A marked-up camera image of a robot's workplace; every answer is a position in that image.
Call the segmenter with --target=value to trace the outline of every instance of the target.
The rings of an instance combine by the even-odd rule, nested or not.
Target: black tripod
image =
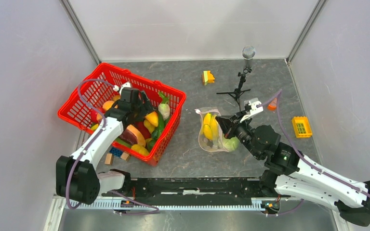
[[[219,92],[219,93],[216,93],[218,95],[223,95],[223,94],[228,94],[230,95],[239,105],[239,111],[241,111],[241,107],[240,107],[240,96],[243,95],[243,93],[247,92],[247,91],[250,91],[250,89],[247,89],[247,90],[242,90],[242,87],[243,87],[243,83],[246,82],[246,74],[247,73],[250,73],[251,72],[251,69],[250,68],[246,68],[243,69],[243,73],[240,73],[238,74],[238,76],[240,76],[240,81],[239,81],[239,86],[238,88],[236,88],[233,92]]]

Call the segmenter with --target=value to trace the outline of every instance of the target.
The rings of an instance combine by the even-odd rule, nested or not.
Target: wall
[[[0,0],[0,230],[42,230],[79,134],[56,113],[94,68],[59,1]]]
[[[100,59],[285,58],[317,0],[69,0]]]
[[[370,180],[370,1],[327,1],[292,72],[325,166]]]

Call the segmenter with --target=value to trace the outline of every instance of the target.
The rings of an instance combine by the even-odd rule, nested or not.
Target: silver microphone head
[[[253,46],[245,46],[242,50],[242,56],[245,59],[245,68],[251,68],[253,56],[256,54],[256,49]]]

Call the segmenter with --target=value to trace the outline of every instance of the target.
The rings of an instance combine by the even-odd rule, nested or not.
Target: red plastic basket
[[[158,106],[158,104],[161,103],[161,98],[158,95],[159,91],[162,91],[170,98],[171,119],[165,127],[161,137],[157,140],[150,155],[143,156],[117,142],[113,142],[112,144],[114,147],[127,152],[138,159],[143,160],[152,166],[156,166],[179,125],[182,105],[184,105],[186,94],[180,90],[164,85],[160,81],[151,81],[132,74],[129,70],[121,69],[107,63],[101,63],[98,65],[93,73],[87,76],[84,80],[92,78],[106,80],[109,83],[118,86],[129,81],[134,88],[138,88],[146,92],[153,106]],[[81,94],[87,98],[87,101],[92,103],[95,107],[102,107],[104,102],[111,100],[115,95],[115,92],[110,87],[96,81],[83,84],[80,91]],[[92,124],[90,120],[90,110],[91,109],[89,107],[80,101],[77,89],[75,89],[67,102],[60,108],[57,115],[62,120],[78,127],[80,130],[92,134],[93,131],[90,130],[90,126]]]

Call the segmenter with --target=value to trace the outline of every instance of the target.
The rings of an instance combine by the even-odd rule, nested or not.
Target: yellow toy block
[[[215,78],[211,74],[211,71],[203,71],[202,74],[202,83],[203,85],[207,85],[208,83],[214,83]]]
[[[296,116],[291,120],[293,123],[294,133],[297,138],[309,138],[313,135],[310,123],[305,116]]]

